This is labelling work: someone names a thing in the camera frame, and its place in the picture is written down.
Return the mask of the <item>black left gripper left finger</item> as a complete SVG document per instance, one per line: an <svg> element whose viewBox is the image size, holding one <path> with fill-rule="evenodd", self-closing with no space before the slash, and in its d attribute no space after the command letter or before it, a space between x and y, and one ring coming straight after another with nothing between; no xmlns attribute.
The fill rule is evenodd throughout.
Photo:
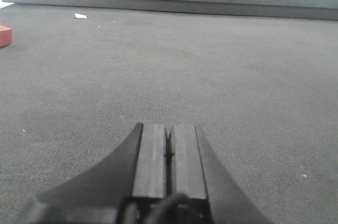
<svg viewBox="0 0 338 224"><path fill-rule="evenodd" d="M138 123L106 158L34 196L21 223L120 223L166 194L166 131Z"/></svg>

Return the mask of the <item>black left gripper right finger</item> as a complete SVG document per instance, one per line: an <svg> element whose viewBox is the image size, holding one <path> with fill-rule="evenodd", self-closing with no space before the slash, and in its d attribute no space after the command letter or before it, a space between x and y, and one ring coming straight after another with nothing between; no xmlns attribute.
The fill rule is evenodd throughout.
<svg viewBox="0 0 338 224"><path fill-rule="evenodd" d="M172 190L184 193L198 223L269 223L224 168L202 127L173 126Z"/></svg>

